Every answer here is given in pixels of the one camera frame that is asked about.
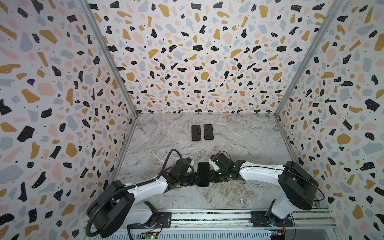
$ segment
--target black smartphone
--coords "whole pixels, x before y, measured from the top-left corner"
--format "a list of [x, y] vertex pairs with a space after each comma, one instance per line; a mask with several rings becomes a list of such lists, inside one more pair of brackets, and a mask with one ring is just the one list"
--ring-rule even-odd
[[204, 139], [213, 140], [214, 139], [214, 129], [212, 124], [204, 124]]
[[209, 162], [199, 162], [197, 164], [197, 186], [209, 187]]
[[200, 127], [200, 125], [192, 125], [191, 133], [192, 133], [192, 141], [201, 141], [201, 127]]

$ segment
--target white arm segment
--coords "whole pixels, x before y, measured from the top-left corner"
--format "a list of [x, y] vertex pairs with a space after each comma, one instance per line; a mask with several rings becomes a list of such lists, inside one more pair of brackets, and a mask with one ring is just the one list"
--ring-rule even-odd
[[[127, 183], [125, 185], [130, 186], [136, 184], [137, 183]], [[150, 196], [164, 193], [167, 187], [168, 183], [166, 179], [163, 176], [160, 176], [160, 178], [155, 182], [151, 182], [140, 187], [135, 187], [134, 189], [129, 189], [128, 192], [133, 193], [135, 195], [135, 201], [133, 202], [133, 204], [136, 204]]]
[[[278, 182], [278, 175], [283, 171], [283, 165], [261, 165], [250, 162], [245, 162], [240, 168], [240, 175], [244, 180], [258, 180], [262, 182], [269, 182], [280, 187]], [[280, 219], [284, 219], [291, 212], [299, 209], [293, 205], [286, 196], [277, 200], [272, 206], [272, 213]]]

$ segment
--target black mounting plate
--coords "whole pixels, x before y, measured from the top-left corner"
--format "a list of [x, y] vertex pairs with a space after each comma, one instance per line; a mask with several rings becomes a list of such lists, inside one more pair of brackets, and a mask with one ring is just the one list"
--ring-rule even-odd
[[[266, 220], [267, 220], [265, 217], [266, 212], [267, 211], [252, 211], [251, 212], [251, 218], [253, 220], [257, 220], [260, 223], [266, 222]], [[286, 216], [285, 219], [282, 219], [282, 220], [279, 219], [279, 221], [276, 223], [276, 227], [284, 227], [284, 222], [285, 222], [286, 227], [293, 227], [292, 218], [291, 218], [291, 220], [289, 220], [288, 217], [291, 217], [291, 215]], [[253, 223], [253, 227], [260, 227], [260, 225]]]
[[[156, 227], [156, 229], [161, 229], [162, 228], [170, 228], [170, 222], [172, 220], [172, 212], [159, 212], [159, 214], [157, 215], [157, 220], [160, 220], [158, 221], [158, 226]], [[146, 228], [144, 227], [144, 224], [140, 224], [140, 223], [135, 223], [135, 224], [131, 224], [129, 225], [129, 228], [130, 229], [138, 229], [138, 228]]]

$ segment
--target terrazzo patterned wallpaper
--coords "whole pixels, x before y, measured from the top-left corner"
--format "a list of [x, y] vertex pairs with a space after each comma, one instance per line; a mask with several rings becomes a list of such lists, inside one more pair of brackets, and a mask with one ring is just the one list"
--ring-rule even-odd
[[138, 112], [271, 113], [333, 1], [89, 0]]
[[345, 1], [278, 117], [348, 240], [384, 236], [383, 13]]
[[0, 7], [0, 238], [83, 239], [127, 104], [76, 1]]

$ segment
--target robotic arm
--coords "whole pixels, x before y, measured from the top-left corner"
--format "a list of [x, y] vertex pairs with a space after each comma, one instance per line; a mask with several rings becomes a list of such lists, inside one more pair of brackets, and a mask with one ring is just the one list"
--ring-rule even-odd
[[[198, 177], [193, 171], [190, 158], [184, 159], [177, 152], [180, 159], [173, 167], [164, 169], [170, 153], [156, 177], [134, 184], [123, 184], [119, 180], [112, 182], [87, 210], [90, 220], [86, 226], [86, 235], [93, 237], [100, 234], [106, 238], [120, 226], [134, 223], [151, 227], [156, 222], [158, 211], [149, 202], [143, 203], [144, 199], [176, 187], [196, 185]], [[295, 162], [288, 161], [285, 165], [276, 166], [243, 160], [233, 162], [222, 153], [212, 155], [209, 162], [214, 168], [209, 172], [209, 181], [212, 183], [258, 180], [281, 187], [285, 196], [274, 200], [265, 215], [251, 221], [257, 226], [273, 226], [297, 209], [312, 209], [318, 182]], [[97, 229], [93, 233], [90, 232], [92, 224]]]

